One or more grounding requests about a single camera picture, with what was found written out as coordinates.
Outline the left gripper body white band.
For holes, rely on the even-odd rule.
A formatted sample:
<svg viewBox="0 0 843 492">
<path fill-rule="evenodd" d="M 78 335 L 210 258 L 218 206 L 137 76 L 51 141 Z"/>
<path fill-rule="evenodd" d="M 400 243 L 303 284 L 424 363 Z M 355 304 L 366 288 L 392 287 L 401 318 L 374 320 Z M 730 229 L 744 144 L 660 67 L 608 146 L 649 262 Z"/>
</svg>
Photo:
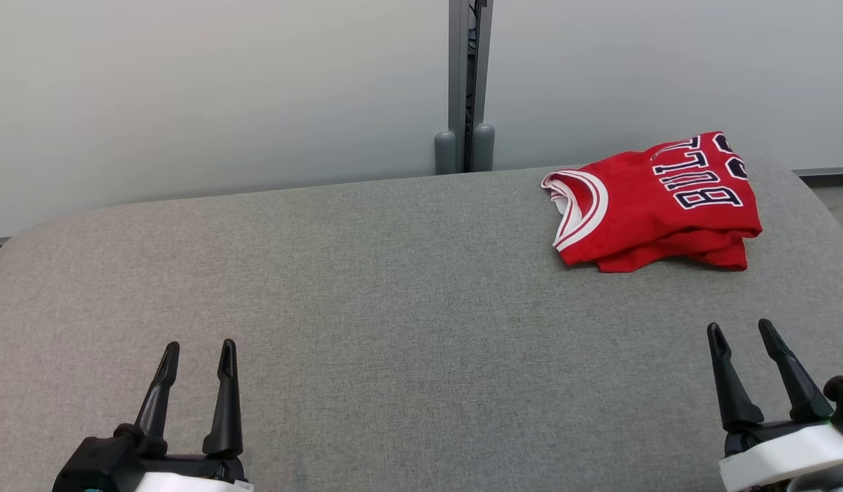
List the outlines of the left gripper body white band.
<svg viewBox="0 0 843 492">
<path fill-rule="evenodd" d="M 137 491 L 253 491 L 240 458 L 174 455 L 144 459 Z"/>
</svg>

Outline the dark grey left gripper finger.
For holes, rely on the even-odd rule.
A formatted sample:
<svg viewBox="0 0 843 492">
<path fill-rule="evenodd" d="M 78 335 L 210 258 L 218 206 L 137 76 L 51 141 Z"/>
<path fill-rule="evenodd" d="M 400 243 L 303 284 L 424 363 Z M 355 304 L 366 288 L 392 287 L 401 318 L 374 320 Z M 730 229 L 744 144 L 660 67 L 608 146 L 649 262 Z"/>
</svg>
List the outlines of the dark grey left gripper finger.
<svg viewBox="0 0 843 492">
<path fill-rule="evenodd" d="M 243 415 L 238 388 L 236 343 L 224 340 L 217 368 L 219 390 L 211 432 L 203 441 L 203 454 L 209 457 L 238 457 L 243 453 Z"/>
<path fill-rule="evenodd" d="M 178 342 L 167 344 L 135 422 L 120 424 L 113 431 L 115 438 L 130 439 L 137 454 L 143 457 L 163 457 L 167 454 L 168 445 L 163 439 L 163 431 L 169 393 L 177 378 L 179 351 Z"/>
</svg>

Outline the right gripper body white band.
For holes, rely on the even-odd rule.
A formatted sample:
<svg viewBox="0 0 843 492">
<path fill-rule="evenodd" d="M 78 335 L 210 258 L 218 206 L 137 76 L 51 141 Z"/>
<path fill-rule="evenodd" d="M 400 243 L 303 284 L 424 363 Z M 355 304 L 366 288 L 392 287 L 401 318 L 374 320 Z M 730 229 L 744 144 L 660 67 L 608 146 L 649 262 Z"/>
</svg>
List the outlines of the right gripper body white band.
<svg viewBox="0 0 843 492">
<path fill-rule="evenodd" d="M 843 427 L 828 421 L 734 430 L 724 452 L 728 491 L 843 491 Z"/>
</svg>

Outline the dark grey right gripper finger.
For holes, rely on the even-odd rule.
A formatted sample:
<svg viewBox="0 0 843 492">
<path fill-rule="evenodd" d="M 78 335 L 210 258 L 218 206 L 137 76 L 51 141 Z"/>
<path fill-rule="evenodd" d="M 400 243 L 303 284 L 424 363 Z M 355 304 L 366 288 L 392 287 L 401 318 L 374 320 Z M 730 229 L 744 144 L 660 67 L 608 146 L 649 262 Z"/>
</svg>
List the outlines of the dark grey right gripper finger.
<svg viewBox="0 0 843 492">
<path fill-rule="evenodd" d="M 758 330 L 771 360 L 777 364 L 784 388 L 789 396 L 790 419 L 795 422 L 818 422 L 833 414 L 825 398 L 797 356 L 784 342 L 770 320 L 758 321 Z"/>
<path fill-rule="evenodd" d="M 723 429 L 726 432 L 736 432 L 743 428 L 759 426 L 764 420 L 762 411 L 747 395 L 732 364 L 730 344 L 715 322 L 708 325 L 708 345 Z"/>
</svg>

